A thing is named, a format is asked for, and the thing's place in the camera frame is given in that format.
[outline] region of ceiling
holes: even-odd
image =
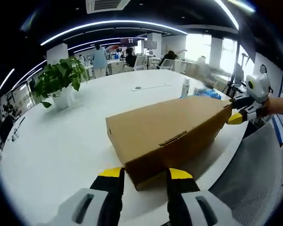
[[[101,1],[114,4],[120,0]],[[69,32],[43,46],[40,45],[48,38],[79,25],[107,20],[138,20],[171,27],[208,24],[235,29],[228,16],[213,0],[131,0],[123,10],[91,14],[86,13],[85,0],[18,0],[8,3],[8,7],[6,4],[0,1],[0,84],[12,68],[15,68],[15,71],[5,83],[0,95],[8,92],[24,74],[43,61],[48,49],[62,42],[70,48],[94,40],[140,36],[153,32],[152,30],[163,35],[180,34],[149,24],[99,24]],[[257,48],[267,54],[272,51],[270,56],[276,56],[275,59],[281,58],[277,43],[266,31],[265,25],[262,25],[261,17],[249,16],[231,3],[227,2],[226,5],[235,17],[246,21],[250,26],[258,41]]]

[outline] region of white bottle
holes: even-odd
[[[187,79],[187,78],[184,78],[183,89],[181,91],[181,97],[187,97],[188,96],[189,88],[190,88],[190,80]]]

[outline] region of white table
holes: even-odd
[[[75,106],[57,112],[53,106],[45,109],[37,105],[23,115],[20,138],[6,142],[0,164],[2,182],[19,213],[30,224],[48,222],[63,201],[80,188],[90,187],[100,172],[121,166],[107,136],[105,118],[179,98],[184,77],[169,70],[102,77],[81,84],[80,91],[75,92]],[[137,86],[147,89],[133,91]],[[195,87],[202,84],[191,79],[189,94]],[[220,177],[246,127],[247,123],[224,125],[212,146],[183,166],[193,171],[201,189],[209,189]],[[137,192],[126,175],[119,225],[159,226],[167,222],[163,184]]]

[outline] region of office chair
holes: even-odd
[[[158,67],[159,69],[171,70],[173,64],[174,64],[174,60],[164,59],[161,66],[156,65],[156,67]]]
[[[134,70],[135,71],[140,71],[140,70],[144,70],[144,61],[145,61],[146,57],[145,56],[137,56],[136,57],[136,61],[134,64]]]

